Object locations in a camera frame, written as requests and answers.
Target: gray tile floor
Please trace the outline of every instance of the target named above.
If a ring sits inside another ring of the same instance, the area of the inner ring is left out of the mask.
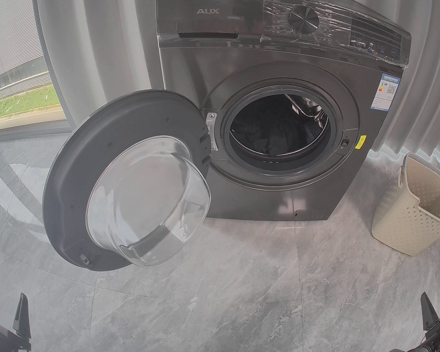
[[[399,167],[385,155],[329,220],[207,219],[173,259],[97,274],[61,259],[42,223],[65,138],[0,143],[0,323],[24,292],[33,351],[387,352],[422,339],[424,290],[440,313],[440,240],[409,257],[371,236]]]

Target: building facade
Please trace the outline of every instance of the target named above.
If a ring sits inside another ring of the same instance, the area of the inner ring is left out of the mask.
[[[0,0],[0,98],[50,83],[32,0]]]

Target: open door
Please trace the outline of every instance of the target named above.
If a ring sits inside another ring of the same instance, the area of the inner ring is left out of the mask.
[[[205,219],[210,136],[199,110],[170,91],[138,91],[87,118],[57,154],[44,226],[68,262],[94,271],[175,255]]]

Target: laundry basket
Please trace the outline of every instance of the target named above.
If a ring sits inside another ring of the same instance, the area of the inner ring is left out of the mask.
[[[376,208],[372,234],[411,256],[440,238],[440,171],[407,154],[397,181]]]

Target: gray washing machine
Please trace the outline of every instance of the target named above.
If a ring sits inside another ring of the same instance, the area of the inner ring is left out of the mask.
[[[110,270],[164,261],[206,214],[327,219],[383,124],[410,34],[352,0],[155,3],[165,90],[108,103],[64,144],[44,190],[54,248]]]

